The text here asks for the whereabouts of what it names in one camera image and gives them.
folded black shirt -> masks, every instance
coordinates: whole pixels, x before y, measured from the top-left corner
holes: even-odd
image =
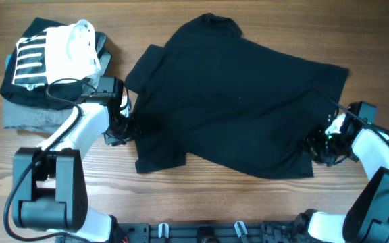
[[[338,101],[348,70],[241,35],[230,18],[206,13],[145,51],[126,78],[144,134],[138,173],[184,165],[194,153],[260,178],[313,176],[301,142],[335,112],[313,87]]]

wood grain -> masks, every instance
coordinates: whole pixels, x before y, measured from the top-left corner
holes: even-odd
[[[233,18],[244,37],[260,45],[350,68],[340,102],[376,104],[377,124],[389,128],[389,2],[72,2],[0,0],[0,85],[6,55],[36,16],[89,20],[109,37],[109,74],[124,79],[149,44],[163,45],[181,25],[212,12]],[[1,106],[0,96],[0,242],[9,242],[2,212],[11,189],[11,159],[21,146],[35,146],[44,136],[3,130]],[[345,213],[367,183],[361,164],[352,161],[333,168],[313,165],[315,177],[303,180],[254,178],[194,155],[184,167],[138,175],[135,161],[133,143],[110,147],[98,139],[83,163],[90,205],[121,222],[292,219],[308,208]]]

